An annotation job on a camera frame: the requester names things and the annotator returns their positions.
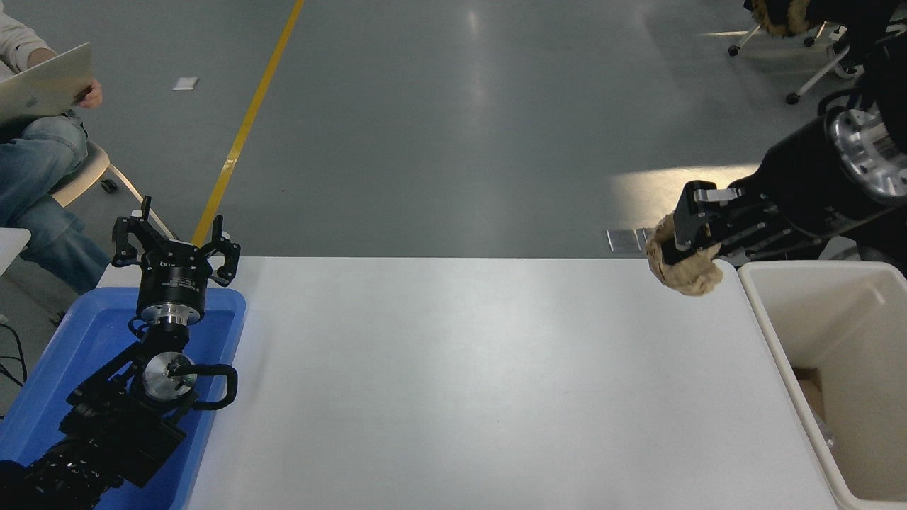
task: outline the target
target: bin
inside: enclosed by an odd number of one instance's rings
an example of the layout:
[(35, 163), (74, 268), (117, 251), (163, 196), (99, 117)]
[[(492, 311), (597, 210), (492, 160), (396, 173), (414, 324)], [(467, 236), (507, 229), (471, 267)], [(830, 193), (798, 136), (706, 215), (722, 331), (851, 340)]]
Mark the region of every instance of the bin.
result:
[[(60, 421), (72, 410), (66, 397), (136, 338), (126, 325), (135, 316), (136, 288), (105, 287), (86, 292), (66, 311), (50, 344), (13, 406), (0, 422), (0, 460), (28, 466), (64, 438)], [(246, 301), (232, 289), (209, 289), (205, 319), (190, 327), (185, 354), (196, 363), (230, 363), (239, 344)], [(201, 400), (217, 400), (222, 378), (200, 378)], [(191, 411), (178, 427), (186, 438), (143, 488), (112, 488), (95, 510), (180, 510), (187, 504), (215, 412)], [(0, 508), (6, 508), (0, 501)]]
[[(907, 280), (881, 262), (751, 262), (739, 276), (842, 508), (907, 510)], [(821, 388), (829, 447), (794, 368)]]

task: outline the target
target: white sleeve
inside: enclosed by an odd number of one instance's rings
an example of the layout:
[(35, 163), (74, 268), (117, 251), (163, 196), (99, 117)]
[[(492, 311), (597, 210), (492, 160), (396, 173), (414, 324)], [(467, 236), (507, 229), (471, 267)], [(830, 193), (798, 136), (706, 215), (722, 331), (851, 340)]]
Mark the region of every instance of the white sleeve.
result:
[(28, 68), (28, 55), (38, 48), (50, 48), (31, 28), (4, 13), (0, 2), (0, 60), (16, 73)]

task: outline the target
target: yellow floor line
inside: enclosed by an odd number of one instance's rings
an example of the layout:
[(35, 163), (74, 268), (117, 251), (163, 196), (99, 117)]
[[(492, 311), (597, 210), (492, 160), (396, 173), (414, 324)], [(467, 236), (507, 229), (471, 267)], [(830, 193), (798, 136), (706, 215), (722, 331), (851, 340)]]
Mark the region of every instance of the yellow floor line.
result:
[(195, 228), (195, 234), (192, 236), (192, 244), (196, 246), (201, 246), (205, 242), (205, 236), (211, 228), (211, 222), (214, 221), (214, 216), (217, 214), (220, 200), (224, 196), (224, 191), (227, 190), (230, 176), (233, 175), (236, 161), (239, 159), (239, 154), (242, 152), (243, 145), (246, 144), (246, 138), (249, 137), (249, 131), (251, 131), (252, 124), (255, 122), (255, 117), (258, 115), (258, 109), (261, 107), (261, 102), (264, 101), (265, 94), (268, 93), (268, 86), (271, 85), (271, 78), (274, 77), (274, 72), (278, 68), (280, 57), (283, 55), (284, 48), (287, 47), (287, 41), (289, 40), (290, 34), (293, 32), (293, 27), (296, 26), (296, 20), (299, 18), (299, 11), (302, 10), (302, 5), (304, 3), (305, 0), (296, 0), (293, 11), (289, 15), (287, 24), (284, 26), (283, 33), (280, 34), (278, 44), (274, 48), (274, 53), (271, 54), (271, 59), (268, 61), (268, 67), (265, 69), (264, 75), (261, 76), (261, 81), (258, 82), (258, 89), (252, 97), (252, 103), (246, 111), (246, 117), (242, 120), (242, 125), (239, 127), (239, 132), (236, 134), (236, 138), (233, 140), (233, 146), (230, 148), (229, 154), (227, 155), (227, 160), (224, 162), (223, 168), (220, 169), (220, 176), (218, 177), (217, 182), (214, 183), (214, 191), (211, 192), (211, 196), (208, 198), (208, 205), (205, 206), (205, 211), (201, 214), (199, 225)]

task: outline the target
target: beige plush toy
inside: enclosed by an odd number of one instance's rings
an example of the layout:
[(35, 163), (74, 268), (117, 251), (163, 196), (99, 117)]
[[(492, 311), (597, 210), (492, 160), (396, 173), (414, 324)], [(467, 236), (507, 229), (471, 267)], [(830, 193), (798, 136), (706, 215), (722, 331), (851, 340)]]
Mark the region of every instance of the beige plush toy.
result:
[(699, 250), (691, 257), (670, 266), (665, 263), (661, 243), (674, 240), (674, 214), (665, 216), (655, 229), (655, 235), (646, 242), (649, 269), (661, 283), (687, 296), (702, 296), (711, 292), (721, 282), (724, 274), (712, 259), (721, 250), (716, 244)]
[(806, 19), (810, 0), (753, 0), (753, 17), (771, 35), (800, 35), (824, 20)]

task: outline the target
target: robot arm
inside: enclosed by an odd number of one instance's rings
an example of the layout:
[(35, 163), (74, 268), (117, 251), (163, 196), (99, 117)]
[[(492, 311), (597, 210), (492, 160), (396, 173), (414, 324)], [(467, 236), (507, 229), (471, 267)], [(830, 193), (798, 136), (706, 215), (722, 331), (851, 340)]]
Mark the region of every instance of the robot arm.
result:
[(825, 111), (821, 104), (820, 116), (772, 147), (752, 175), (725, 190), (688, 182), (672, 239), (660, 243), (663, 264), (715, 245), (735, 264), (821, 250), (907, 205), (907, 108), (899, 90), (907, 37), (880, 43), (866, 68), (861, 87), (848, 91), (859, 93), (859, 105)]
[[(136, 319), (146, 327), (130, 329), (139, 338), (82, 382), (66, 399), (72, 410), (60, 423), (65, 438), (29, 466), (0, 462), (3, 508), (94, 508), (104, 492), (128, 481), (144, 487), (180, 445), (186, 433), (178, 424), (191, 410), (228, 406), (237, 394), (238, 376), (229, 365), (199, 365), (182, 351), (189, 326), (205, 312), (207, 280), (226, 287), (236, 275), (239, 245), (214, 221), (211, 242), (196, 248), (162, 237), (148, 222), (150, 198), (141, 216), (119, 218), (113, 229), (114, 267), (142, 268)], [(143, 249), (128, 240), (132, 234)], [(220, 252), (215, 272), (208, 257)], [(199, 377), (227, 380), (226, 395), (199, 401)]]

